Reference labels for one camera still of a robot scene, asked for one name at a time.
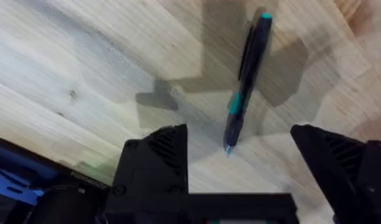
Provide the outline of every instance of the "wooden table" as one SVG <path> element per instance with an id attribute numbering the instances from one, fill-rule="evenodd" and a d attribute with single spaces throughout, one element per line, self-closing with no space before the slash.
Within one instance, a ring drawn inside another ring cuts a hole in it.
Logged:
<path id="1" fill-rule="evenodd" d="M 226 158 L 227 105 L 261 7 L 275 21 L 269 53 Z M 364 52 L 327 0 L 0 1 L 0 137 L 110 183 L 127 139 L 187 123 L 191 192 L 291 192 L 302 223 L 331 223 L 289 129 L 363 137 L 381 112 Z"/>

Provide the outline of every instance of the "screw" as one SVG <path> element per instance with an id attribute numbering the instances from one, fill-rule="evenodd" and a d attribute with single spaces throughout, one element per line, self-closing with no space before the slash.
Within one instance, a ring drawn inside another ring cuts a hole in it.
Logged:
<path id="1" fill-rule="evenodd" d="M 372 187 L 368 187 L 368 190 L 369 190 L 371 193 L 375 193 L 375 189 L 372 188 Z"/>
<path id="2" fill-rule="evenodd" d="M 112 190 L 113 194 L 117 197 L 123 196 L 127 192 L 126 186 L 115 186 Z"/>

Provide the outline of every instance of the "pen tip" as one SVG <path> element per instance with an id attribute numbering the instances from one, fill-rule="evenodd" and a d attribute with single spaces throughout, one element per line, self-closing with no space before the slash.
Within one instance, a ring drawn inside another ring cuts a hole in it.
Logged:
<path id="1" fill-rule="evenodd" d="M 233 151 L 233 147 L 232 146 L 226 146 L 226 157 L 229 157 L 230 154 L 232 153 Z"/>

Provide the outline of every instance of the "pen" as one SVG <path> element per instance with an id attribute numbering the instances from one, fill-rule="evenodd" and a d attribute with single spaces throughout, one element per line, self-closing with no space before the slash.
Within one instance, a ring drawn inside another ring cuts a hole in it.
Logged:
<path id="1" fill-rule="evenodd" d="M 272 15 L 263 13 L 256 26 L 251 26 L 248 33 L 239 70 L 240 88 L 234 95 L 234 101 L 227 117 L 224 143 L 228 157 L 240 136 L 249 98 L 254 89 L 257 72 L 269 40 L 271 26 Z"/>

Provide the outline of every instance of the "teal pen grip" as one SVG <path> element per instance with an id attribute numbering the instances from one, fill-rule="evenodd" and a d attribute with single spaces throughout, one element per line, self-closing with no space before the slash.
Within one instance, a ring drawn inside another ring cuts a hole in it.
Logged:
<path id="1" fill-rule="evenodd" d="M 240 93 L 236 93 L 234 95 L 234 101 L 232 103 L 232 105 L 230 106 L 230 109 L 229 109 L 229 114 L 233 115 L 233 114 L 237 114 L 241 108 L 241 100 L 242 100 L 242 95 Z"/>

